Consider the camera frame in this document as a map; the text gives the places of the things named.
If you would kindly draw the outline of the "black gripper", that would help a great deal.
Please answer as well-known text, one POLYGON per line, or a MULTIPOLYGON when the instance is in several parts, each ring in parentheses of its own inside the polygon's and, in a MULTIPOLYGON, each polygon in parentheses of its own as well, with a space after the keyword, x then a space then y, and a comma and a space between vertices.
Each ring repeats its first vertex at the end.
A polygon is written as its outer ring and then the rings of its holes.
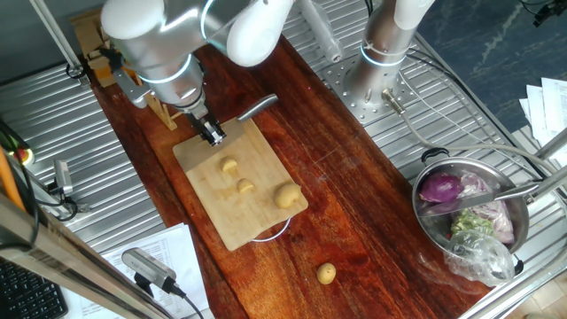
POLYGON ((197 101, 191 105, 184 106, 183 113, 186 114, 191 125, 200 133, 203 140, 210 145, 216 146, 226 137, 221 126, 216 124, 216 119, 204 102, 197 101))

